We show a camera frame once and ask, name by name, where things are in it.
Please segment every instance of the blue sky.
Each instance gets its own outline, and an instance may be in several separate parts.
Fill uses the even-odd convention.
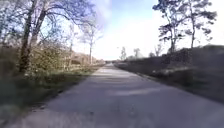
[[[93,0],[96,4],[98,20],[103,25],[104,37],[99,40],[93,49],[93,56],[98,59],[118,59],[121,48],[126,48],[128,55],[133,55],[133,49],[139,48],[143,56],[147,57],[154,52],[158,41],[158,27],[165,21],[159,12],[152,10],[157,0]],[[213,26],[212,44],[223,44],[224,30],[222,29],[224,11],[219,0],[211,0],[212,9],[218,12],[218,21]],[[187,40],[177,44],[179,48],[189,47]],[[170,44],[163,44],[166,52]],[[88,54],[88,46],[76,44],[75,51]]]

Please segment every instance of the bare tree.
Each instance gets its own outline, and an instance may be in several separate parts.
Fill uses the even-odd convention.
[[[81,42],[89,44],[89,62],[92,64],[92,50],[96,41],[103,37],[101,33],[101,28],[96,25],[96,22],[93,22],[92,25],[85,24],[82,26],[83,35],[81,36]]]
[[[19,63],[21,73],[28,69],[31,46],[37,43],[41,26],[46,18],[54,19],[60,16],[82,25],[88,23],[87,17],[94,14],[93,4],[88,0],[30,0],[26,6],[28,9]]]
[[[140,49],[139,48],[134,49],[134,56],[136,59],[140,58]]]
[[[162,44],[159,43],[159,44],[155,47],[155,54],[156,54],[156,56],[159,56],[159,55],[161,54],[162,51],[163,51]]]
[[[125,47],[122,47],[120,59],[125,60],[126,58],[127,58],[126,49],[125,49]]]

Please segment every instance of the grass verge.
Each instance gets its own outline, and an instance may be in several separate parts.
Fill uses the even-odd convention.
[[[51,75],[0,78],[0,127],[76,85],[99,67]]]

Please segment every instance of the asphalt road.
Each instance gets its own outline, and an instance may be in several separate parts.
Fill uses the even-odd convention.
[[[224,106],[107,65],[8,128],[224,128]]]

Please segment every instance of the green foliage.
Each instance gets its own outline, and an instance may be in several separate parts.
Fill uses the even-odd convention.
[[[208,11],[209,0],[158,0],[153,9],[162,13],[167,24],[160,26],[160,41],[171,41],[170,51],[175,51],[177,41],[191,36],[191,47],[196,39],[196,31],[202,31],[208,40],[212,37],[210,25],[214,24],[217,13]]]

